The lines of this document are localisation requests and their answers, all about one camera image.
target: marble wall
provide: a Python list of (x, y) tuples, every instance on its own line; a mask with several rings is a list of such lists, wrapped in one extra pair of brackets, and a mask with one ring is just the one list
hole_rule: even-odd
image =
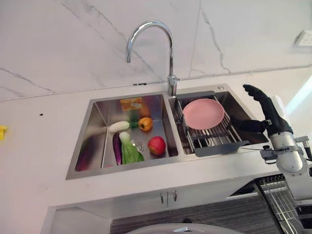
[(165, 81), (168, 42), (157, 28), (124, 62), (128, 37), (145, 20), (171, 29), (180, 78), (312, 59), (312, 48), (293, 45), (312, 29), (310, 0), (2, 0), (0, 100)]

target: robotic arm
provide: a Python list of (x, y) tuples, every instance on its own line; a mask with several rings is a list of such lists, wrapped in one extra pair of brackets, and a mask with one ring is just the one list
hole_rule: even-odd
[(267, 130), (268, 137), (272, 142), (274, 150), (263, 150), (261, 156), (265, 160), (276, 159), (278, 169), (284, 174), (287, 185), (296, 201), (312, 199), (312, 178), (309, 175), (309, 168), (306, 159), (303, 157), (302, 149), (297, 145), (303, 142), (308, 157), (311, 157), (308, 137), (293, 137), (293, 130), (288, 122), (279, 115), (277, 110), (283, 107), (276, 106), (260, 89), (252, 85), (243, 85), (254, 100), (261, 105), (265, 120), (239, 120), (231, 117), (234, 126), (250, 131), (264, 132)]

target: faucet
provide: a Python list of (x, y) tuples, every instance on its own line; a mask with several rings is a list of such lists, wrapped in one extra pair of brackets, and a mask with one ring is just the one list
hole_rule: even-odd
[(156, 20), (150, 20), (143, 22), (140, 24), (131, 34), (128, 39), (127, 47), (126, 47), (126, 63), (130, 63), (131, 61), (131, 51), (133, 44), (138, 37), (138, 35), (149, 27), (157, 27), (164, 31), (169, 40), (169, 75), (167, 77), (168, 80), (168, 94), (171, 96), (176, 95), (176, 84), (177, 81), (180, 80), (175, 75), (173, 75), (173, 40), (172, 35), (169, 28), (162, 22)]

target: kitchen counter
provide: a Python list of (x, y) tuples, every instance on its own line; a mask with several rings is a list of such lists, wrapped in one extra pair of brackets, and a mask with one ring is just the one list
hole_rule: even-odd
[[(278, 94), (286, 104), (310, 75), (310, 69), (296, 69), (186, 80), (179, 81), (178, 93), (227, 83), (247, 108), (263, 119), (259, 104), (245, 93), (243, 83), (270, 96)], [(49, 207), (277, 173), (276, 166), (265, 164), (258, 151), (250, 151), (65, 180), (89, 100), (164, 90), (167, 84), (160, 83), (0, 102), (0, 124), (9, 126), (0, 141), (0, 233), (46, 233), (53, 218), (53, 210), (47, 214)], [(133, 183), (133, 178), (141, 178), (140, 183)]]

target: bok choy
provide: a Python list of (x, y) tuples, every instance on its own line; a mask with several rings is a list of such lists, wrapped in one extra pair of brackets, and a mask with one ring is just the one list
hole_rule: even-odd
[(122, 145), (122, 164), (144, 161), (143, 155), (130, 142), (130, 135), (127, 132), (119, 134)]

